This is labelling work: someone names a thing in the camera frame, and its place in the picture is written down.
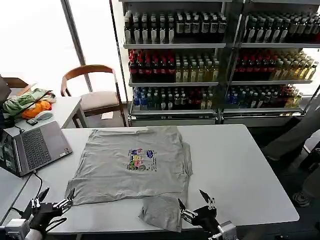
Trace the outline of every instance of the drink shelf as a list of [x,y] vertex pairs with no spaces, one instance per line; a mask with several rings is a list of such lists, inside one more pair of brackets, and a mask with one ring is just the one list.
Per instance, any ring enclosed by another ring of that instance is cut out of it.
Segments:
[[161,2],[174,2],[174,3],[232,3],[232,0],[119,0],[119,2],[123,3],[143,3],[143,2],[148,2],[148,3],[161,3]]
[[285,85],[310,84],[312,80],[270,80],[270,81],[232,81],[231,85]]
[[207,87],[217,86],[219,82],[129,82],[130,87]]
[[225,43],[123,44],[125,49],[223,49],[225,46]]
[[296,48],[296,49],[303,49],[303,48],[311,48],[311,49],[318,49],[320,48],[320,43],[289,43],[289,42],[282,42],[282,43],[241,43],[241,48]]
[[251,3],[320,5],[320,0],[250,0]]
[[301,113],[304,111],[301,108],[225,108],[223,114],[225,115],[240,115],[240,114],[283,114],[283,113]]
[[131,115],[133,116],[167,116],[167,115],[214,115],[213,109],[195,109],[195,110],[138,110],[133,107]]

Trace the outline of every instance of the person's leg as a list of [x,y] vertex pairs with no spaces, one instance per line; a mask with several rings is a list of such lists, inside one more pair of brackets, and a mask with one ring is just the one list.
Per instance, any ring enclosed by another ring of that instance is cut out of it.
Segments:
[[291,130],[270,142],[263,148],[263,154],[272,160],[279,160],[284,154],[303,144],[314,132],[320,129],[320,108],[306,115]]
[[292,196],[292,200],[299,207],[306,207],[310,205],[311,198],[320,197],[320,167],[312,172],[304,181],[302,191],[299,191]]

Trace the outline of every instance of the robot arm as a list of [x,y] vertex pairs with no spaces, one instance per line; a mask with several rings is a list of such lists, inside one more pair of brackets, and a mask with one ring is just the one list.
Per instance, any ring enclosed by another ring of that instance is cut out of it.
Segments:
[[8,239],[42,240],[48,231],[64,223],[66,217],[54,221],[52,219],[61,217],[71,208],[75,190],[60,202],[42,202],[48,191],[49,188],[37,198],[32,198],[22,218],[12,219],[6,226],[0,227],[0,232],[4,232]]
[[185,205],[179,201],[181,217],[193,226],[201,226],[207,233],[208,239],[237,240],[236,226],[230,221],[219,224],[216,220],[217,208],[215,198],[210,198],[207,193],[200,190],[200,193],[207,205],[194,211],[186,209]]

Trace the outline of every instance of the laptop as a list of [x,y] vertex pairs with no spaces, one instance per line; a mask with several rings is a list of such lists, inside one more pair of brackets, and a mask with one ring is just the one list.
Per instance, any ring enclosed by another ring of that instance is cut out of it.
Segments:
[[0,167],[22,177],[72,153],[56,121],[10,136],[0,129]]

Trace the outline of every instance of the white table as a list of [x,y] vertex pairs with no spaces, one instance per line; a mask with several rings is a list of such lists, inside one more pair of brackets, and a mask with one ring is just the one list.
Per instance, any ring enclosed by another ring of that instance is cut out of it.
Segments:
[[[79,96],[57,97],[56,103],[52,104],[51,112],[53,114],[51,118],[47,120],[38,121],[38,124],[34,126],[31,126],[30,124],[26,123],[25,119],[17,122],[15,125],[21,129],[24,129],[25,131],[28,131],[40,127],[41,125],[57,121],[60,128],[63,129],[72,120],[73,116],[77,114],[82,127],[87,127],[86,117],[81,108],[81,97]],[[5,131],[9,133],[11,136],[16,136],[19,134],[19,129],[16,127],[7,128],[5,129]]]
[[[126,130],[143,129],[131,127]],[[124,128],[102,128],[123,130]],[[202,207],[205,202],[199,189],[215,197],[217,220],[232,221],[237,226],[292,222],[299,215],[270,168],[265,157],[244,125],[195,125],[178,127],[183,140],[190,144],[193,175],[188,188],[188,208]],[[80,160],[91,129],[63,129],[73,154],[39,171],[43,189],[50,191],[46,201],[60,201]],[[15,207],[24,209],[37,193],[40,181],[33,175],[27,182]],[[138,218],[141,199],[87,204],[72,207],[68,220],[53,229],[52,234],[103,233],[158,230]],[[194,228],[183,222],[184,229]]]

